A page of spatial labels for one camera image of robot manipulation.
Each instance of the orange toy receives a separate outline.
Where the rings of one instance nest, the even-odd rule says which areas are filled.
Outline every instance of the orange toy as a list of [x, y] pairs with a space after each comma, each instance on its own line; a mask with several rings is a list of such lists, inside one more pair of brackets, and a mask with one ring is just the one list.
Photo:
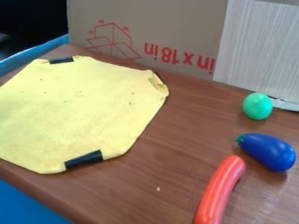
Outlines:
[[245, 171], [243, 159], [227, 157], [212, 175], [195, 214], [194, 224], [221, 224], [228, 198]]

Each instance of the cardboard box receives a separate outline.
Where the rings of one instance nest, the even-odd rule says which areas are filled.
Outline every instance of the cardboard box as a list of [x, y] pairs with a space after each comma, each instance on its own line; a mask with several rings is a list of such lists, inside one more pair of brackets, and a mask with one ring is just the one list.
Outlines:
[[299, 103], [298, 46], [298, 0], [230, 0], [214, 80]]
[[70, 43], [211, 79], [226, 0], [68, 0]]

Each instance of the wooden table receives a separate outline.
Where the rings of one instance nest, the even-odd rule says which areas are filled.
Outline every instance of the wooden table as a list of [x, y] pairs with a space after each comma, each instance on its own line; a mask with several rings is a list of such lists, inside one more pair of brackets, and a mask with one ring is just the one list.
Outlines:
[[[147, 68], [71, 45], [42, 58], [71, 55]], [[237, 154], [247, 171], [231, 195], [223, 223], [298, 223], [298, 166], [287, 173], [269, 171], [242, 153], [234, 138], [268, 133], [297, 149], [299, 115], [275, 109], [267, 120], [253, 121], [242, 113], [244, 91], [151, 69], [169, 87], [170, 96], [127, 154], [55, 175], [0, 160], [0, 178], [75, 223], [189, 224], [218, 164]]]

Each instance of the white board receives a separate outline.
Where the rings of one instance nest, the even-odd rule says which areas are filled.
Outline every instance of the white board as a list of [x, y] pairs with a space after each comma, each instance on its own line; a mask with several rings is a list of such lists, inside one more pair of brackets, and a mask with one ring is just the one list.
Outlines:
[[298, 4], [229, 0], [213, 79], [299, 102]]

